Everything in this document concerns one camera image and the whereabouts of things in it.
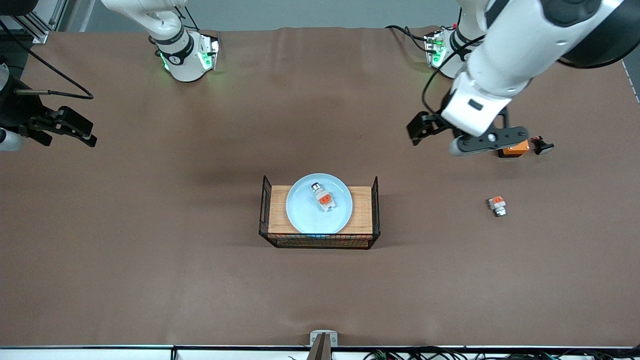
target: light blue plate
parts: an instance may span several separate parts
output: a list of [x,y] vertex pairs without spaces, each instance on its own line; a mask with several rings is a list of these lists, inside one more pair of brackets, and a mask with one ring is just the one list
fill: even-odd
[[[320,184],[333,197],[335,207],[325,212],[311,185]],[[293,227],[303,234],[335,234],[349,222],[353,199],[349,188],[329,174],[310,174],[296,181],[287,195],[287,216]]]

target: brown tablecloth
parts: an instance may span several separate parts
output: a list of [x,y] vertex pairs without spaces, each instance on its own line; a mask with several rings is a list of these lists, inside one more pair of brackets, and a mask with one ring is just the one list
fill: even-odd
[[[224,33],[221,72],[195,83],[146,37],[35,47],[96,97],[45,104],[99,140],[0,154],[0,344],[638,343],[640,106],[621,64],[553,66],[509,106],[551,153],[454,158],[447,134],[411,145],[430,70],[390,30]],[[24,81],[73,90],[34,59]],[[262,176],[311,172],[379,177],[372,250],[258,236]]]

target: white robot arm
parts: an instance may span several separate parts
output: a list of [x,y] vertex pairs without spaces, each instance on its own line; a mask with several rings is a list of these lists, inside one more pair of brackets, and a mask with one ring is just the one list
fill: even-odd
[[[458,2],[462,7],[458,27],[427,40],[435,52],[428,55],[429,62],[455,77],[444,108],[430,115],[436,127],[454,130],[457,136],[450,151],[455,155],[497,150],[526,140],[524,128],[495,129],[494,119],[506,117],[503,109],[512,98],[558,59],[582,68],[608,65],[640,41],[640,0]],[[443,58],[456,51],[443,66]],[[426,123],[429,120],[422,114],[407,127],[414,145],[439,132]],[[503,137],[509,134],[510,139]]]
[[215,68],[218,39],[186,30],[174,8],[188,0],[101,0],[109,10],[121,13],[145,28],[160,49],[164,67],[179,81],[190,82]]

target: wire basket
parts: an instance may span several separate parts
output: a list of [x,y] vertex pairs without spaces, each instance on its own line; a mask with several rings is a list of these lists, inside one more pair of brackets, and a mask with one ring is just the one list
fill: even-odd
[[301,234],[270,233],[272,186],[266,176],[262,180],[262,204],[258,234],[278,248],[289,249],[370,249],[380,237],[380,207],[378,202],[378,177],[371,186],[371,232],[359,234]]

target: black cable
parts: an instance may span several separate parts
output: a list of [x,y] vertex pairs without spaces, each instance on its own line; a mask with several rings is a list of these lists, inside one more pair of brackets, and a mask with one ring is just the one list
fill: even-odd
[[56,69],[55,67],[53,67],[53,65],[51,65],[50,63],[47,63],[43,58],[39,57],[36,53],[34,53],[33,51],[31,51],[31,49],[29,49],[28,47],[26,47],[25,45],[23,45],[20,40],[18,40],[18,38],[15,37],[14,34],[11,33],[11,31],[6,27],[6,25],[4,25],[4,22],[2,20],[0,20],[0,26],[2,27],[2,29],[7,33],[7,35],[9,35],[9,37],[11,39],[13,39],[13,41],[15,41],[21,48],[23,48],[27,53],[29,53],[31,56],[33,56],[34,58],[36,58],[39,62],[43,63],[46,67],[48,67],[49,69],[53,70],[53,72],[55,72],[56,74],[60,75],[62,78],[64,78],[65,80],[67,80],[68,82],[72,83],[73,85],[75,85],[78,89],[82,90],[86,95],[78,95],[78,94],[71,94],[68,92],[60,92],[60,91],[54,91],[54,90],[47,90],[47,93],[49,95],[59,95],[59,96],[67,96],[67,97],[75,97],[76,99],[85,99],[85,100],[91,100],[93,99],[93,94],[91,94],[89,92],[89,90],[85,89],[82,85],[80,85],[79,83],[76,83],[76,81],[74,81],[72,78],[68,77],[67,75],[64,75],[62,73],[62,71]]
[[485,360],[485,359],[486,360],[522,360],[522,359],[530,359],[530,358],[531,359],[537,359],[536,357],[517,357],[517,356],[514,356],[514,355],[517,355],[517,354],[510,354],[510,355],[508,355],[506,357],[497,357],[497,356],[496,357],[484,357],[483,360]]
[[385,26],[385,29],[396,29],[396,30],[400,30],[403,34],[405,34],[408,37],[413,37],[416,40],[424,40],[424,37],[418,37],[417,35],[413,35],[410,32],[407,32],[405,29],[407,27],[405,27],[404,29],[399,27],[398,25],[389,25],[389,26]]
[[419,354],[419,355],[420,355],[420,358],[421,358],[421,359],[424,359],[424,360],[434,360],[434,359],[435,359],[436,357],[438,357],[438,356],[442,356],[442,357],[444,357],[446,360],[450,360],[446,355],[444,355],[444,354],[442,354],[442,353],[436,353],[435,355],[432,355],[431,357],[426,357],[426,356],[424,356],[424,355],[422,355],[422,354]]
[[558,355],[558,356],[554,356],[554,358],[560,360],[563,356],[565,355],[580,355],[580,356],[591,356],[593,357],[594,360],[611,360],[611,359],[623,359],[623,358],[629,358],[630,360],[633,359],[633,357],[630,354],[623,354],[623,353],[619,353],[617,356],[612,356],[609,354],[605,354],[602,352],[597,352],[594,350],[590,350],[588,348],[573,348],[573,349],[569,349],[565,352],[563,352],[562,354]]
[[422,46],[420,46],[420,44],[418,44],[418,42],[415,41],[414,35],[411,34],[411,30],[409,30],[408,26],[405,26],[404,30],[406,30],[406,32],[409,34],[409,37],[411,38],[411,41],[413,41],[413,43],[418,47],[418,49],[424,51],[425,53],[429,53],[429,54],[435,54],[436,53],[434,50],[429,50],[429,49],[426,49],[426,48],[423,48]]
[[398,358],[398,360],[404,360],[404,358],[403,358],[402,356],[398,355],[398,353],[397,353],[397,352],[390,352],[389,354],[391,354],[391,355],[393,355],[393,356],[397,357],[397,358]]
[[458,22],[454,26],[440,26],[442,29],[447,30],[455,30],[458,26],[460,26],[460,19],[462,19],[462,6],[460,7],[460,11],[458,12]]
[[411,38],[411,41],[413,41],[413,43],[418,47],[418,49],[424,51],[425,53],[429,53],[429,54],[435,54],[436,53],[433,50],[427,50],[427,49],[423,48],[422,46],[420,46],[420,44],[418,44],[418,42],[416,40],[424,41],[424,37],[419,37],[417,35],[412,34],[411,30],[409,30],[408,26],[405,26],[404,29],[403,29],[403,28],[399,27],[398,25],[389,25],[389,26],[385,26],[385,29],[400,30],[400,32],[402,32],[403,34],[405,34],[406,36]]
[[180,17],[180,19],[186,19],[184,15],[180,12],[180,9],[178,9],[178,6],[174,6],[173,8],[175,9],[175,11],[178,12],[178,17]]
[[622,350],[619,350],[617,356],[614,356],[614,357],[617,357],[620,359],[635,360],[634,354],[638,354],[638,350],[640,350],[640,345],[636,345],[634,348],[631,348],[624,352]]
[[185,10],[187,10],[187,15],[189,15],[189,19],[191,19],[191,22],[193,23],[193,25],[196,27],[197,31],[200,31],[200,28],[198,27],[198,25],[196,24],[195,20],[193,20],[193,16],[191,16],[191,13],[189,12],[189,8],[188,7],[184,7]]
[[438,120],[442,121],[444,124],[448,124],[449,122],[446,121],[445,119],[443,119],[439,113],[433,111],[433,109],[429,106],[429,104],[427,104],[427,100],[424,98],[424,96],[427,94],[427,89],[429,88],[429,85],[431,84],[433,78],[436,77],[436,75],[441,71],[442,67],[444,65],[447,64],[447,62],[449,62],[449,60],[451,60],[454,56],[458,55],[458,53],[460,51],[462,51],[463,49],[468,48],[469,46],[477,43],[478,41],[484,39],[484,35],[477,37],[473,40],[471,40],[470,42],[467,42],[466,44],[462,45],[461,47],[459,47],[457,50],[455,50],[453,53],[451,53],[451,55],[449,55],[443,62],[442,65],[437,68],[433,74],[431,74],[431,77],[429,77],[429,81],[427,81],[426,85],[424,85],[424,88],[422,89],[422,104],[424,105],[424,107],[429,110],[429,112],[434,115],[435,117],[438,118]]
[[422,360],[422,355],[417,351],[408,351],[409,358],[407,360]]
[[469,360],[469,359],[467,359],[467,357],[466,357],[464,354],[462,354],[461,352],[457,352],[457,351],[455,351],[455,350],[451,350],[451,349],[449,349],[448,351],[449,351],[450,353],[452,353],[452,354],[458,354],[458,355],[460,355],[464,360]]

